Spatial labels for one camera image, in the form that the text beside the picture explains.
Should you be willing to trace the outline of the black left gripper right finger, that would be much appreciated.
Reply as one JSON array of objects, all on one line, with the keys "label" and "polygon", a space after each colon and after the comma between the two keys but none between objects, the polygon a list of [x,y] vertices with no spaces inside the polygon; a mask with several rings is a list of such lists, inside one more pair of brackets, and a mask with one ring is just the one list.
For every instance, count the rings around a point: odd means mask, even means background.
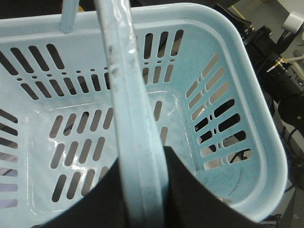
[{"label": "black left gripper right finger", "polygon": [[165,203],[166,228],[260,228],[216,198],[184,166],[175,151],[164,146],[169,175]]}]

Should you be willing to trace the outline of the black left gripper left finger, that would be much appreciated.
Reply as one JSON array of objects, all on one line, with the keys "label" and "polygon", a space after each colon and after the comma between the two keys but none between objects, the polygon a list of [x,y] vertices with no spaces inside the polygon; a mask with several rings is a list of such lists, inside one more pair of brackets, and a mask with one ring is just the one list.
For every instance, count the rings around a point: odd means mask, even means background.
[{"label": "black left gripper left finger", "polygon": [[79,202],[41,228],[128,228],[118,161]]}]

